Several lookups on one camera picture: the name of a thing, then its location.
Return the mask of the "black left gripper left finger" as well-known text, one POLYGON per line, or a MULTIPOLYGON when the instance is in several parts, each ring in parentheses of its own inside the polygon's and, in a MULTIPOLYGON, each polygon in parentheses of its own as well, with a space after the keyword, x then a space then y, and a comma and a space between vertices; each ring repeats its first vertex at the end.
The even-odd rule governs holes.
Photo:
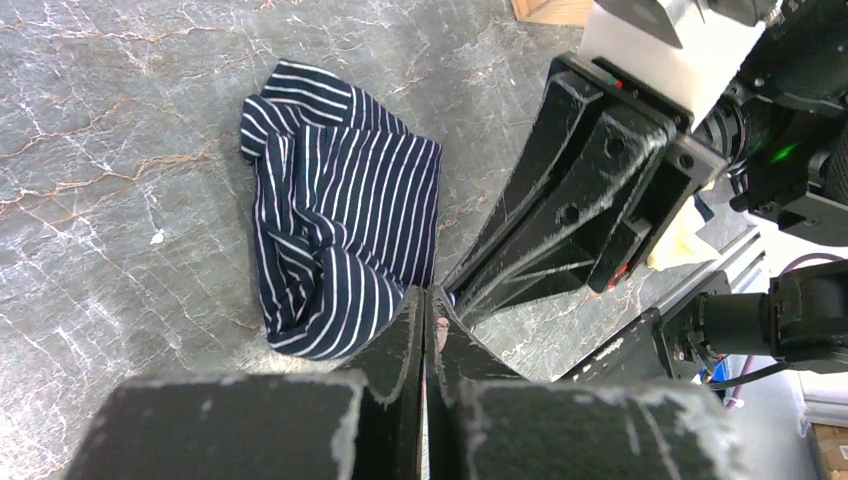
POLYGON ((70 479, 417 479, 424 292, 325 373, 136 377, 95 415, 70 479))

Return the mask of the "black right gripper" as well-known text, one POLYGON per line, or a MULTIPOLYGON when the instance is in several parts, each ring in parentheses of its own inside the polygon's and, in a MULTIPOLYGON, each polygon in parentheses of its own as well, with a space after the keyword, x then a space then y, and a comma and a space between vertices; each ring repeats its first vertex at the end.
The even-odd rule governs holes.
POLYGON ((687 199, 725 166, 693 114, 609 60, 555 58, 526 144, 446 289, 468 322, 646 261, 687 199))

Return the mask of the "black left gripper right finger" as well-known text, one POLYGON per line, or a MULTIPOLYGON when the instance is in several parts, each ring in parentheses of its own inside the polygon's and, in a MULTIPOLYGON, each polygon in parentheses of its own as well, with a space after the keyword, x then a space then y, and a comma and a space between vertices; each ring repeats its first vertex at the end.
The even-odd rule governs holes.
POLYGON ((750 479, 718 397, 670 370, 655 310, 553 382, 524 379, 463 326, 443 289, 424 324, 434 479, 750 479))

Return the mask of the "navy striped boxer underwear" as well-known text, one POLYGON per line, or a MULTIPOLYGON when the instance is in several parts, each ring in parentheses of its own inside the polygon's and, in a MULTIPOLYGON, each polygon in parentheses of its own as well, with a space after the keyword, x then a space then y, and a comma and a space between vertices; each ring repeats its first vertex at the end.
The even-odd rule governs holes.
POLYGON ((240 136, 270 347, 353 355, 409 288, 433 280, 440 144, 365 90, 289 59, 245 99, 240 136))

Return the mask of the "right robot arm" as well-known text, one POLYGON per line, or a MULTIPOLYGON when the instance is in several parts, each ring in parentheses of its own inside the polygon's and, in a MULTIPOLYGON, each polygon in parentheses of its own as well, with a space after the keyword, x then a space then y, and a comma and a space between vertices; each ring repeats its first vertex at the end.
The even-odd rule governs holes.
POLYGON ((449 277, 455 312, 613 287, 722 174, 735 211, 846 245, 845 2, 595 2, 449 277))

